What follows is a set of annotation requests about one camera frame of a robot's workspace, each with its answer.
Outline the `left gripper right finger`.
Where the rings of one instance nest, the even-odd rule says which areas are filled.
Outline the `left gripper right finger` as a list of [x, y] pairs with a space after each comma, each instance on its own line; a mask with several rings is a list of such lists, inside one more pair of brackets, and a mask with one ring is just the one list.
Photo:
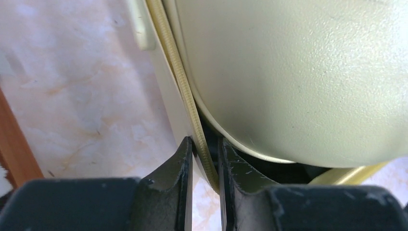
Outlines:
[[405, 231], [408, 215], [384, 188], [279, 184], [218, 141], [224, 231]]

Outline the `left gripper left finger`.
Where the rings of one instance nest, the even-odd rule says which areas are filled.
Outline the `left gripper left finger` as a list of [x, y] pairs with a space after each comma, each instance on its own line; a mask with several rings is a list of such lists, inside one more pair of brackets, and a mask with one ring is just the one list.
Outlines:
[[0, 213], [3, 231], [190, 231], [192, 150], [144, 178], [44, 179], [25, 183]]

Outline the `yellow hard-shell suitcase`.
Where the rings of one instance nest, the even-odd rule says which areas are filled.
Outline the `yellow hard-shell suitcase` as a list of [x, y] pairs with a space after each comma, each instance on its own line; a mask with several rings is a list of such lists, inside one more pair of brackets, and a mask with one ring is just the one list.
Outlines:
[[405, 0], [128, 0], [176, 141], [192, 136], [218, 192], [202, 123], [267, 162], [357, 183], [408, 153]]

